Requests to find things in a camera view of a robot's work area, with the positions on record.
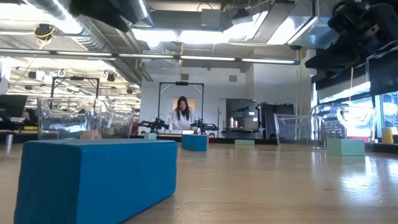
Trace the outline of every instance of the transparent acrylic box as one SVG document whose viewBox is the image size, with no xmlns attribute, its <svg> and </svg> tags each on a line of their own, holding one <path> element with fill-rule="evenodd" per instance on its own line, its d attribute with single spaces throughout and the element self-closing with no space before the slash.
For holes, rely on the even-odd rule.
<svg viewBox="0 0 398 224">
<path fill-rule="evenodd" d="M 39 98 L 39 140 L 129 138 L 134 111 L 118 113 L 87 98 Z"/>
<path fill-rule="evenodd" d="M 130 138 L 134 119 L 134 110 L 119 112 L 111 109 L 109 101 L 103 101 L 100 132 L 103 139 Z"/>
<path fill-rule="evenodd" d="M 374 141 L 376 110 L 345 105 L 315 106 L 307 116 L 275 114 L 278 145 L 323 149 L 326 140 Z"/>
</svg>

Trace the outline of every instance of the cable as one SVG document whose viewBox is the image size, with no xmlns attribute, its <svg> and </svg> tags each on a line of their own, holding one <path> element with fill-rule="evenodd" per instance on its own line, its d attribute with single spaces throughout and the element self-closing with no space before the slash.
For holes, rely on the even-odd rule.
<svg viewBox="0 0 398 224">
<path fill-rule="evenodd" d="M 213 6 L 211 6 L 211 4 L 209 4 L 208 2 L 201 2 L 197 8 L 197 12 L 199 11 L 199 7 L 203 4 L 206 3 L 207 5 L 209 5 L 211 7 L 211 9 L 213 9 Z"/>
</svg>

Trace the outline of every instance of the fluorescent light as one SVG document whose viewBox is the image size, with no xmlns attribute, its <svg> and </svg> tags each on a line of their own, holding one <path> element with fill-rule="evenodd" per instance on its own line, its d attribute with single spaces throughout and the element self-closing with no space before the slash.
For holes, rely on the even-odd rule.
<svg viewBox="0 0 398 224">
<path fill-rule="evenodd" d="M 286 64 L 286 65 L 295 64 L 295 61 L 293 61 L 293 60 L 277 60 L 277 59 L 262 59 L 262 58 L 242 58 L 242 62 L 279 63 L 279 64 Z"/>
<path fill-rule="evenodd" d="M 132 58 L 156 58 L 156 59 L 173 59 L 173 55 L 152 55 L 152 54 L 119 54 L 119 57 Z"/>
<path fill-rule="evenodd" d="M 203 57 L 203 56 L 188 56 L 181 55 L 181 59 L 191 59 L 191 60 L 217 60 L 217 61 L 235 61 L 235 58 L 231 57 Z"/>
<path fill-rule="evenodd" d="M 57 51 L 59 55 L 76 55 L 76 56 L 92 56 L 92 57 L 107 57 L 112 56 L 111 53 L 99 53 L 99 52 L 63 52 Z"/>
<path fill-rule="evenodd" d="M 224 42 L 222 32 L 202 30 L 182 31 L 178 40 L 187 44 L 219 44 Z"/>
<path fill-rule="evenodd" d="M 116 60 L 116 58 L 88 57 L 87 60 Z"/>
<path fill-rule="evenodd" d="M 77 85 L 80 88 L 97 88 L 97 86 L 92 86 L 92 85 Z M 112 89 L 116 88 L 114 86 L 99 86 L 100 89 Z"/>
<path fill-rule="evenodd" d="M 303 27 L 303 29 L 301 29 L 298 33 L 296 33 L 287 43 L 292 44 L 295 40 L 297 40 L 297 38 L 299 38 L 301 35 L 303 35 L 303 33 L 307 29 L 309 29 L 312 26 L 312 24 L 314 24 L 317 20 L 318 20 L 317 16 L 312 18 L 311 21 L 307 25 L 305 25 L 305 27 Z"/>
<path fill-rule="evenodd" d="M 50 54 L 50 52 L 48 50 L 22 50 L 22 49 L 0 49 L 0 53 Z"/>
</svg>

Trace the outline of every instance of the table surface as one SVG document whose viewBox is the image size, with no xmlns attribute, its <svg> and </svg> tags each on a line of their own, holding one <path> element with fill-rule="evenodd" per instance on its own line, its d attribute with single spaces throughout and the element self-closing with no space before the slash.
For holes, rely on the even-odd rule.
<svg viewBox="0 0 398 224">
<path fill-rule="evenodd" d="M 0 223 L 12 223 L 21 145 L 0 148 Z M 297 147 L 178 150 L 175 194 L 130 223 L 398 223 L 398 156 Z"/>
</svg>

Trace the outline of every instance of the foam block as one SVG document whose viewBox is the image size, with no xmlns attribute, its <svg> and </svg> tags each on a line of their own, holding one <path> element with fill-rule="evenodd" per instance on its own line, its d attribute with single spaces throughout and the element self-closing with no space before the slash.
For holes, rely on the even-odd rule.
<svg viewBox="0 0 398 224">
<path fill-rule="evenodd" d="M 172 195 L 176 175 L 174 141 L 27 142 L 14 223 L 120 223 Z"/>
<path fill-rule="evenodd" d="M 200 134 L 184 134 L 182 136 L 182 149 L 190 151 L 206 151 L 208 146 L 208 136 Z"/>
<path fill-rule="evenodd" d="M 192 135 L 191 134 L 183 134 L 181 139 L 181 147 L 182 149 L 190 150 L 192 146 Z"/>
<path fill-rule="evenodd" d="M 235 140 L 235 145 L 253 146 L 254 143 L 255 143 L 254 140 L 240 140 L 240 139 Z"/>
<path fill-rule="evenodd" d="M 192 151 L 204 152 L 207 150 L 208 136 L 207 135 L 194 135 L 192 137 Z"/>
<path fill-rule="evenodd" d="M 145 133 L 144 139 L 156 139 L 156 133 Z"/>
<path fill-rule="evenodd" d="M 327 139 L 328 155 L 364 156 L 365 142 L 359 139 Z"/>
</svg>

